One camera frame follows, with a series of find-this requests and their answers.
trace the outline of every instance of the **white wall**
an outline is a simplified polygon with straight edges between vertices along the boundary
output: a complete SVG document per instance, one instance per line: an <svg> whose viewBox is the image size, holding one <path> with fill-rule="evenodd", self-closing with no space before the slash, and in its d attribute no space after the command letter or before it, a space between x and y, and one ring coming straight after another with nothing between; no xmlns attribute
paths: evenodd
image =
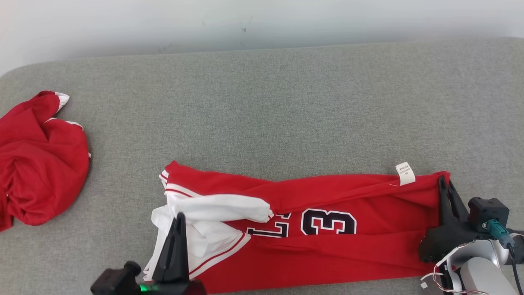
<svg viewBox="0 0 524 295"><path fill-rule="evenodd" d="M0 75L91 56L524 37L522 0L0 0Z"/></svg>

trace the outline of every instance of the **black cable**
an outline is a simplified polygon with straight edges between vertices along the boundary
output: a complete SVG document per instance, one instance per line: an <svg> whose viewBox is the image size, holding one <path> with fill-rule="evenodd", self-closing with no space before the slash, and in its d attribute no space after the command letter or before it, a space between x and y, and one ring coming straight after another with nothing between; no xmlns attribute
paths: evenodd
<svg viewBox="0 0 524 295"><path fill-rule="evenodd" d="M524 293L522 293L522 287L520 286L519 275L517 273L517 265L515 265L515 251L513 251L513 247L511 246L510 243L508 243L507 246L509 250L509 255L511 257L511 266L513 267L513 275L515 276L515 283L517 283L519 294L524 295Z"/></svg>

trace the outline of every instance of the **red stripe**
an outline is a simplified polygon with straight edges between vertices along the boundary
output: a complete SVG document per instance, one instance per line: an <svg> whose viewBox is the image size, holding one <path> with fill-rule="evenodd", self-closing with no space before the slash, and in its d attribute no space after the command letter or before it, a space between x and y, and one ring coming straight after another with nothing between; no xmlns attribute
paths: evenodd
<svg viewBox="0 0 524 295"><path fill-rule="evenodd" d="M203 266L204 266L206 263L208 263L210 260L215 259L216 257L221 256L221 255L224 255L224 254L228 253L229 251L233 250L233 249L236 247L236 245L238 245L238 243L240 243L240 241L242 241L242 239L245 237L245 235L246 235L245 233L242 233L242 237L241 237L240 239L238 239L238 241L237 241L237 242L236 242L236 243L235 243L231 248L229 248L229 250L227 250L226 252L223 252L223 253L217 254L217 255L215 255L215 256L209 258L208 260L204 261L204 263L200 264L197 268L193 269L193 271L190 272L189 274L192 274L192 273L194 273L195 271L199 270L201 267L203 267Z"/></svg>
<svg viewBox="0 0 524 295"><path fill-rule="evenodd" d="M166 188L166 192L175 192L175 193L179 193L179 194L182 194L184 196L192 198L192 196L190 196L190 195L188 195L188 194L186 194L184 192L177 191L176 189L173 189L173 188Z"/></svg>

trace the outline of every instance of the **crumpled red cloth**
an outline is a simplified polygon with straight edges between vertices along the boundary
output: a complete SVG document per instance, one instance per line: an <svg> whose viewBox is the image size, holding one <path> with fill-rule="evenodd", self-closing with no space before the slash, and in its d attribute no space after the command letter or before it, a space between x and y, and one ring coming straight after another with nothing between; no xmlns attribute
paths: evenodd
<svg viewBox="0 0 524 295"><path fill-rule="evenodd" d="M75 122L52 116L69 96L42 91L0 118L0 231L13 217L41 225L76 199L89 168L88 143Z"/></svg>

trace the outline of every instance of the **black knob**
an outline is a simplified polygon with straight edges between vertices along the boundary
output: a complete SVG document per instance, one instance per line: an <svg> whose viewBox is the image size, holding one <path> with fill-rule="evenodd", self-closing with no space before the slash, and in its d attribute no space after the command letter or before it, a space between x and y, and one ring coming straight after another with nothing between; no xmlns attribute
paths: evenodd
<svg viewBox="0 0 524 295"><path fill-rule="evenodd" d="M139 275L140 272L142 271L142 269L140 268L140 265L138 265L138 263L134 261L126 262L126 264L124 264L124 268L128 269L135 277Z"/></svg>

